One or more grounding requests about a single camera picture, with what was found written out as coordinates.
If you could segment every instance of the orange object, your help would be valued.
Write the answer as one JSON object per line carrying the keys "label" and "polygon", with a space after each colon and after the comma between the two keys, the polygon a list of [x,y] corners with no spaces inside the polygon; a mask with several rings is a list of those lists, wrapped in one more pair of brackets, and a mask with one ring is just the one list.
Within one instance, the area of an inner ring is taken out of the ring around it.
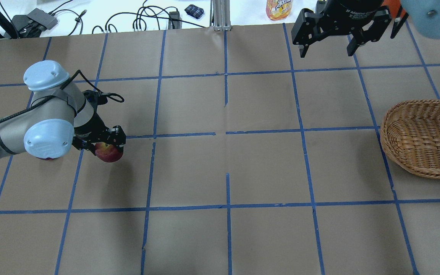
{"label": "orange object", "polygon": [[291,12],[293,0],[267,0],[266,14],[272,21],[286,18]]}
{"label": "orange object", "polygon": [[[382,6],[388,6],[390,8],[390,15],[395,19],[396,14],[398,14],[398,9],[400,8],[400,0],[384,0]],[[400,17],[405,14],[405,10],[402,10]]]}

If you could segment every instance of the light blue cap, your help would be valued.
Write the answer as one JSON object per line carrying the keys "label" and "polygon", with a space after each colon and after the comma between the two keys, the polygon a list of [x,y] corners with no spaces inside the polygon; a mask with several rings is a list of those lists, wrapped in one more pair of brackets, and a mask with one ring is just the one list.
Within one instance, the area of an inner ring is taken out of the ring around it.
{"label": "light blue cap", "polygon": [[39,92],[55,87],[68,80],[69,73],[53,60],[44,60],[31,65],[23,75],[28,89]]}
{"label": "light blue cap", "polygon": [[42,120],[26,131],[25,150],[37,158],[56,159],[66,155],[72,146],[74,127],[67,120]]}
{"label": "light blue cap", "polygon": [[400,2],[421,35],[440,39],[440,0],[401,0]]}

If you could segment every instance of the blue checkered object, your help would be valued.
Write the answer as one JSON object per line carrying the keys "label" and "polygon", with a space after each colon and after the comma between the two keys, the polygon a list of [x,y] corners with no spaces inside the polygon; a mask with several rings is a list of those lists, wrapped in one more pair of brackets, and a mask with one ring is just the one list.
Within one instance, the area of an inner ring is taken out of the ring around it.
{"label": "blue checkered object", "polygon": [[189,5],[184,10],[188,15],[191,15],[196,19],[200,18],[205,13],[205,11],[201,7],[197,7],[193,4]]}

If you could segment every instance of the red apple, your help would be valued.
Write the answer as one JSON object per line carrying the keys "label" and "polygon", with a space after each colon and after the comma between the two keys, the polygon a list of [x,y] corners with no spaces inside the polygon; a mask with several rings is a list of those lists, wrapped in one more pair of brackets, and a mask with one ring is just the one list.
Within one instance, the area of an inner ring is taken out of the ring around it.
{"label": "red apple", "polygon": [[104,162],[115,162],[123,155],[123,152],[120,152],[116,146],[112,146],[104,142],[98,142],[94,145],[94,147],[94,153],[100,160]]}

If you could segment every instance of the gray robot arm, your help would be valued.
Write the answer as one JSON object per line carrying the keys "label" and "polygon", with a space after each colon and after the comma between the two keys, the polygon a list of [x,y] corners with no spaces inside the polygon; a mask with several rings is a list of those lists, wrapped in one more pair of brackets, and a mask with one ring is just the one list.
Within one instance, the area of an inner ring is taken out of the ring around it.
{"label": "gray robot arm", "polygon": [[96,155],[93,143],[99,142],[117,148],[113,161],[121,157],[125,133],[120,126],[105,126],[96,113],[105,97],[98,92],[81,92],[72,82],[76,75],[70,77],[50,60],[26,70],[23,80],[34,93],[32,102],[22,114],[0,120],[0,159],[25,151],[37,158],[55,159],[65,155],[71,146]]}

